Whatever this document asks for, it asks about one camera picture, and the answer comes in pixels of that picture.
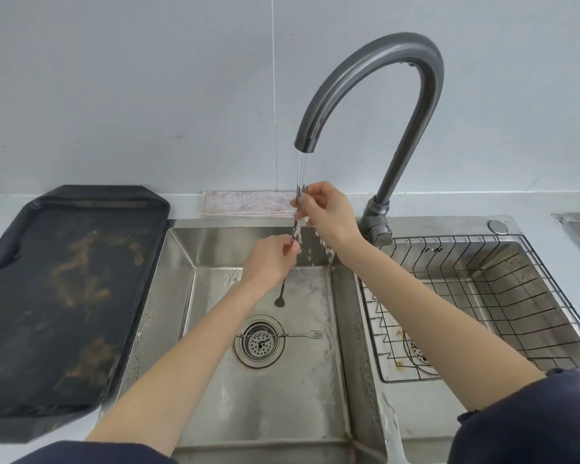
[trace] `kitchen sink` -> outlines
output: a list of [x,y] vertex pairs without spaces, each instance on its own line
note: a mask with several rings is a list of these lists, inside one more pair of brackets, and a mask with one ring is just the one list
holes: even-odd
[[[388,221],[399,237],[381,249],[429,289],[538,367],[580,367],[580,318],[523,236],[488,235],[483,217]],[[177,221],[112,400],[240,279],[256,240],[289,234],[291,223]],[[256,304],[172,457],[179,463],[445,462],[463,406],[313,228],[302,228],[301,240],[285,306],[275,305],[281,284]]]

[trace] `faucet spout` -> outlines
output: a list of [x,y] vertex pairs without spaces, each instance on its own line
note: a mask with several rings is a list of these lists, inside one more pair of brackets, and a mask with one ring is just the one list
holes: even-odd
[[297,150],[313,153],[327,118],[346,93],[379,68],[404,62],[418,69],[421,88],[387,173],[359,221],[359,228],[372,244],[383,245],[391,239],[386,220],[389,199],[438,104],[445,76],[438,47],[427,37],[415,33],[389,34],[361,47],[341,62],[320,86],[303,115],[294,140]]

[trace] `dark sleeve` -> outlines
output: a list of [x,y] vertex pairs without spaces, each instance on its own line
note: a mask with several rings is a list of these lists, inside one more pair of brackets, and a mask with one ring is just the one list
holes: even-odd
[[176,464],[149,446],[134,443],[59,441],[14,464]]
[[580,464],[580,371],[554,370],[459,420],[449,464]]

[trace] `black tray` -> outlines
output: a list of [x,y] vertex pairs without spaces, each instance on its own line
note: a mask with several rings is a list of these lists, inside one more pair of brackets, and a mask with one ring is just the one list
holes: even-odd
[[62,186],[19,212],[0,238],[0,442],[105,398],[168,213],[140,186]]

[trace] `white countertop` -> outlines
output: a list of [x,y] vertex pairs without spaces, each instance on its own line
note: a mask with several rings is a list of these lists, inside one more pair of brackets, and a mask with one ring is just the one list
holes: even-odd
[[[172,207],[170,218],[197,218],[200,195],[162,195]],[[370,195],[349,195],[357,216]],[[0,236],[34,195],[0,195]],[[506,192],[395,194],[390,217],[508,215],[518,223],[533,249],[580,314],[580,251],[552,213],[580,212],[580,192]],[[98,411],[26,445],[0,445],[0,464],[57,440],[83,439]]]

